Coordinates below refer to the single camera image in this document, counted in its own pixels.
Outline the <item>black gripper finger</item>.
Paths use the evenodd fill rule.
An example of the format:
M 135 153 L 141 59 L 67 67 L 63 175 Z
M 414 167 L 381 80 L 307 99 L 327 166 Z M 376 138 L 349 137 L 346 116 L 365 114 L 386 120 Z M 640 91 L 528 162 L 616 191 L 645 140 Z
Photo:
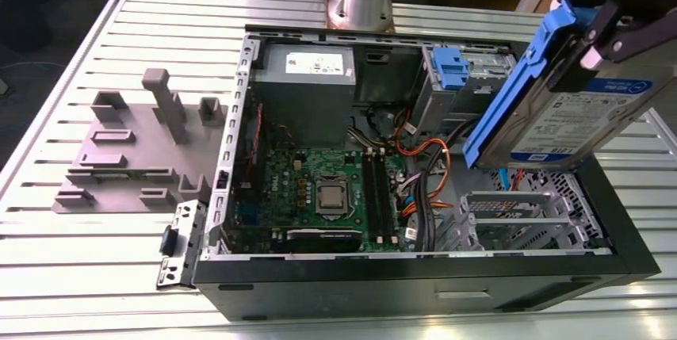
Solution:
M 625 61 L 676 39 L 676 7 L 605 6 L 595 18 L 595 50 Z
M 623 7 L 624 0 L 558 0 L 564 10 L 573 15 L 573 25 L 557 34 L 553 66 L 548 74 L 552 92 L 578 92 L 597 71 L 581 65 L 584 56 L 595 49 L 595 18 L 605 6 Z

